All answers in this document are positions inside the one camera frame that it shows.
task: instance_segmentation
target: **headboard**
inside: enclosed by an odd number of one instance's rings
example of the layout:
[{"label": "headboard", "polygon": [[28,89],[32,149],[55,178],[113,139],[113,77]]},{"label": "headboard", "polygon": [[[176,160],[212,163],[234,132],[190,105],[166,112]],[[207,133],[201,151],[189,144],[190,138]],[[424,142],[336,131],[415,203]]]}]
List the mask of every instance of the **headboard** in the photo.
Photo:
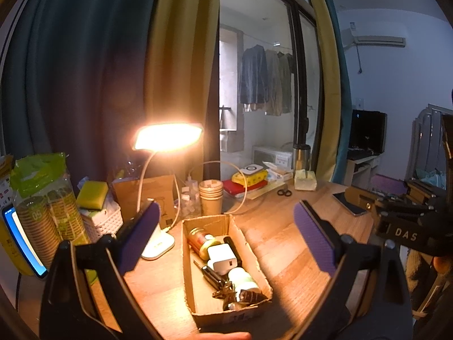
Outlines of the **headboard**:
[{"label": "headboard", "polygon": [[442,145],[442,114],[453,115],[453,110],[429,104],[412,123],[411,153],[406,179],[416,178],[416,169],[446,172]]}]

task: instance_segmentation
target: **scissors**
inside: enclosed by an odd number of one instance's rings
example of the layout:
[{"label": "scissors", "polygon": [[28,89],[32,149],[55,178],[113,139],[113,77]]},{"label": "scissors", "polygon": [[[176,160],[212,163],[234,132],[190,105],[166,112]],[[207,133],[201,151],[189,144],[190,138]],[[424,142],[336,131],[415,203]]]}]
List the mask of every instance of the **scissors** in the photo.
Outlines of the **scissors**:
[{"label": "scissors", "polygon": [[288,189],[288,185],[283,185],[282,189],[277,190],[279,196],[291,197],[293,192]]}]

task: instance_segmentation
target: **blue screen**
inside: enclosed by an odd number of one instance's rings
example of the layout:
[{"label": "blue screen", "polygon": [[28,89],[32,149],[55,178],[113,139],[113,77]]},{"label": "blue screen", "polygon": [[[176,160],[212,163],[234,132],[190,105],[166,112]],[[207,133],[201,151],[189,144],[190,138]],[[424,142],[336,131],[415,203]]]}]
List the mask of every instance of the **blue screen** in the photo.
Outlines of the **blue screen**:
[{"label": "blue screen", "polygon": [[17,247],[21,251],[22,256],[38,277],[44,277],[47,274],[47,269],[42,265],[41,261],[36,256],[36,253],[30,245],[27,236],[23,232],[14,207],[4,210],[3,216],[5,218],[5,224],[16,242]]}]

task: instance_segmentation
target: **glowing lamp light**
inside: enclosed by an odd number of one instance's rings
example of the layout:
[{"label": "glowing lamp light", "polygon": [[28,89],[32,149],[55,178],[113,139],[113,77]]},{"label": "glowing lamp light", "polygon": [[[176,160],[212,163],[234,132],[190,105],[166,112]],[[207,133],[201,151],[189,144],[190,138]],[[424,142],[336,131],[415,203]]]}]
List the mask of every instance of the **glowing lamp light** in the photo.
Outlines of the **glowing lamp light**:
[{"label": "glowing lamp light", "polygon": [[172,152],[180,150],[200,139],[201,125],[197,124],[156,124],[145,126],[137,133],[135,150]]}]

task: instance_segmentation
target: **screw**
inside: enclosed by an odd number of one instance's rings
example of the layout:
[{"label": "screw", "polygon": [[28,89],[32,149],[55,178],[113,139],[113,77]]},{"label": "screw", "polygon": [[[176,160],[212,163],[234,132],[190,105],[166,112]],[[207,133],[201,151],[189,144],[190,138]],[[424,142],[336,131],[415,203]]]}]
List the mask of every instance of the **screw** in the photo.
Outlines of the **screw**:
[{"label": "screw", "polygon": [[348,234],[341,235],[341,241],[345,244],[352,244],[355,242],[354,238]]},{"label": "screw", "polygon": [[394,249],[395,242],[393,240],[387,239],[386,242],[384,243],[384,246],[389,249]]}]

